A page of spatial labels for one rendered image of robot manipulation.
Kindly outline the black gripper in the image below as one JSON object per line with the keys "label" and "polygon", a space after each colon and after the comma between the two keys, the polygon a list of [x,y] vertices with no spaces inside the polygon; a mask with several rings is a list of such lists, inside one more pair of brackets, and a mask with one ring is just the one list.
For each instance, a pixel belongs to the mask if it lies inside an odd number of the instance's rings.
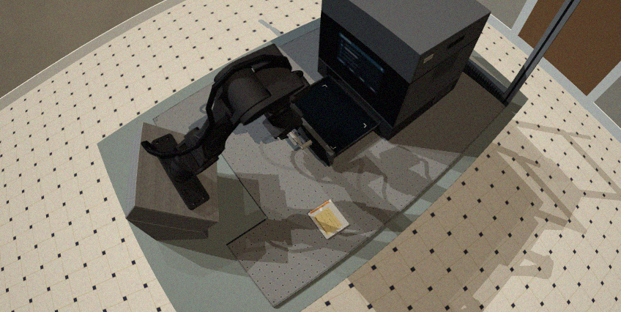
{"label": "black gripper", "polygon": [[[289,110],[289,107],[291,108],[291,111]],[[294,128],[298,130],[303,123],[301,119],[302,117],[305,117],[303,112],[301,112],[301,110],[298,109],[298,107],[293,103],[291,103],[289,107],[288,111],[283,117],[279,119],[271,119],[274,126],[271,125],[268,119],[265,119],[262,122],[262,124],[268,129],[274,139],[277,139],[277,137],[279,137],[281,140],[288,138],[287,134],[290,133]]]}

